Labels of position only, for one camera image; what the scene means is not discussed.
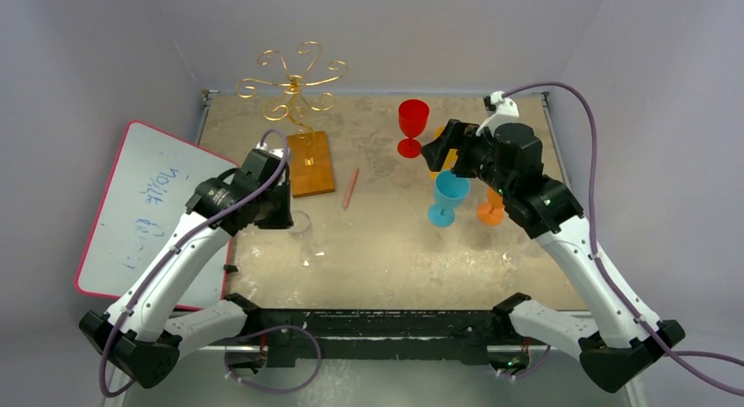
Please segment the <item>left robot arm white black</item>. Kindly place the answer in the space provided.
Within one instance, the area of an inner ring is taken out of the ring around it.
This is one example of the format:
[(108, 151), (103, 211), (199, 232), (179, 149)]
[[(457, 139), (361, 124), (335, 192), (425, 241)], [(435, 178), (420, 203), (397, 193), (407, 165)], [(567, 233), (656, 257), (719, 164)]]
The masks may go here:
[(206, 263), (249, 225), (289, 229), (288, 148), (251, 150), (241, 166), (199, 183), (185, 204), (166, 245), (140, 278), (104, 312), (86, 312), (79, 328), (101, 355), (99, 388), (120, 395), (105, 382), (112, 365), (131, 384), (150, 389), (186, 355), (220, 339), (241, 345), (261, 336), (261, 321), (242, 296), (228, 296), (209, 308), (171, 318), (179, 299)]

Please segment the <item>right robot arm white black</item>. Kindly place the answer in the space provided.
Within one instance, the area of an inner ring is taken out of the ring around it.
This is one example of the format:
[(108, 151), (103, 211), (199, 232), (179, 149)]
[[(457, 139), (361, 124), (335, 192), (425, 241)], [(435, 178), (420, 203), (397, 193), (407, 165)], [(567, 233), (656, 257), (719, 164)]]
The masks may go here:
[(509, 123), (478, 134), (476, 125), (451, 119), (421, 153), (431, 171), (440, 171), (455, 151), (451, 173), (477, 178), (503, 198), (509, 219), (557, 263), (591, 315), (573, 317), (518, 293), (495, 306), (495, 336), (505, 343), (537, 339), (568, 353), (600, 389), (614, 393), (685, 332), (677, 321), (660, 319), (610, 261), (597, 265), (602, 251), (590, 245), (589, 219), (569, 188), (544, 174), (542, 150), (528, 125)]

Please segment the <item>blue plastic wine glass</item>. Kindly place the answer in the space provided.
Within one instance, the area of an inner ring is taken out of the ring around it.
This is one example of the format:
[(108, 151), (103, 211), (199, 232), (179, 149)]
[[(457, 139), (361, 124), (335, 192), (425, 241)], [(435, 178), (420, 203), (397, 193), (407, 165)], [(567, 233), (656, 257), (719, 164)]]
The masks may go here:
[(438, 173), (433, 185), (434, 204), (428, 209), (429, 222), (437, 227), (449, 227), (455, 221), (455, 209), (470, 192), (470, 181), (450, 171)]

